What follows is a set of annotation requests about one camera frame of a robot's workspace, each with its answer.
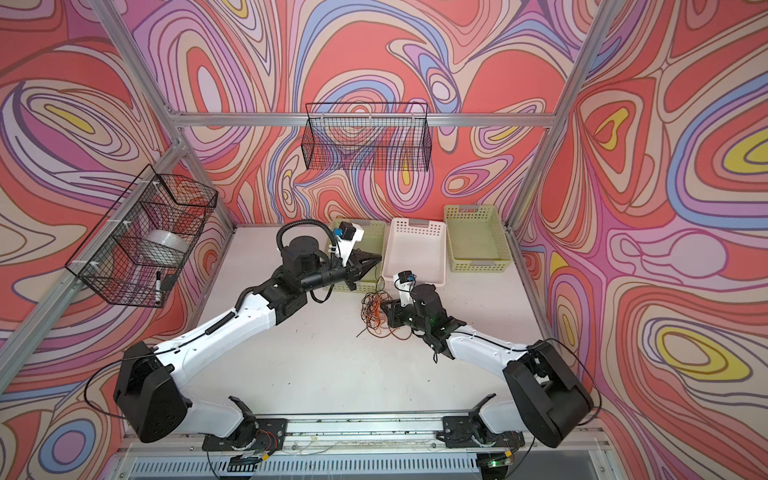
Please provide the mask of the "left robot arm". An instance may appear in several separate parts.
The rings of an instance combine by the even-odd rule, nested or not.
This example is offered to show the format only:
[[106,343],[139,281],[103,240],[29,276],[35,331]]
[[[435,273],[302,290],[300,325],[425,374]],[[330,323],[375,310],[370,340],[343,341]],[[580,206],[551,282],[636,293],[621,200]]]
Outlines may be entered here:
[[235,396],[196,400],[188,389],[191,381],[245,340],[316,301],[316,290],[331,290],[338,283],[354,288],[382,260],[357,248],[365,236],[358,223],[329,227],[318,222],[330,241],[328,252],[313,236],[285,243],[284,235],[297,225],[286,224],[276,234],[281,265],[263,283],[245,288],[233,307],[156,347],[139,342],[126,350],[113,398],[141,442],[192,433],[216,438],[233,450],[253,444],[259,425],[250,408]]

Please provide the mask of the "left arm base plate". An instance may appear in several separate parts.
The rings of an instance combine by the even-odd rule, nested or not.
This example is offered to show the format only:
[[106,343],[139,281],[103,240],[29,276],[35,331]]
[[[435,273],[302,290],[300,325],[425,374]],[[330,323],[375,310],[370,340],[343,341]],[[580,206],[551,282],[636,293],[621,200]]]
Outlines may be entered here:
[[205,452],[274,453],[283,448],[287,433],[287,418],[257,418],[245,420],[226,438],[206,434],[202,444]]

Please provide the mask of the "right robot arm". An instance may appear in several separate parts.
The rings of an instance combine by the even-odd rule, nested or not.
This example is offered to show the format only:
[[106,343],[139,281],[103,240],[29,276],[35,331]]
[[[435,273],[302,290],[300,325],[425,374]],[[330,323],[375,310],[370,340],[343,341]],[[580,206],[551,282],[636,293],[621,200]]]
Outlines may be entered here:
[[402,291],[398,300],[384,301],[381,311],[390,327],[410,328],[435,359],[463,361],[505,381],[511,399],[488,400],[477,412],[480,426],[495,435],[527,431],[543,445],[556,448],[595,407],[590,393],[548,341],[524,345],[484,334],[449,315],[431,284]]

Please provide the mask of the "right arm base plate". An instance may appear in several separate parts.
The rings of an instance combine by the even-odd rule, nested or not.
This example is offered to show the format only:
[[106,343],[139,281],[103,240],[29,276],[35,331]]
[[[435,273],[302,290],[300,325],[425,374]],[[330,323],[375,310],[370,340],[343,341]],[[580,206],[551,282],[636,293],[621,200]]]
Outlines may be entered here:
[[435,432],[435,439],[448,448],[506,448],[517,451],[526,444],[521,432],[494,433],[479,416],[470,414],[444,416],[442,429]]

